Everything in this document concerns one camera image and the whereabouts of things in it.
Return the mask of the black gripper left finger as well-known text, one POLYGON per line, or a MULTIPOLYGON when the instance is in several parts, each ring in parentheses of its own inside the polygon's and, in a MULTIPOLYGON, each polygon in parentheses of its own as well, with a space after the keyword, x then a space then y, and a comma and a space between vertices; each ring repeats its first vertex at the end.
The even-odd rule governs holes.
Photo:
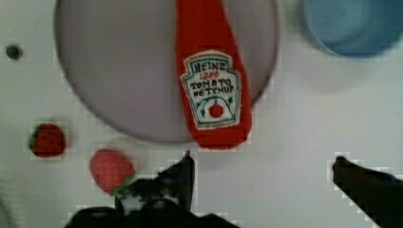
POLYGON ((115 208, 128 215, 152 200, 170 200, 191 209, 195 182, 195 161, 187 150, 182 159, 153 179, 137 179, 115 194, 115 208))

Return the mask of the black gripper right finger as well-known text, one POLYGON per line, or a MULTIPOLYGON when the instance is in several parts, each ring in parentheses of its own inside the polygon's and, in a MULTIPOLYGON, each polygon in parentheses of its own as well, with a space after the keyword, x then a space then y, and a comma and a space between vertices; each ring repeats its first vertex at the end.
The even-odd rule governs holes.
POLYGON ((403 227, 403 182, 343 156, 332 165, 333 183, 380 228, 403 227))

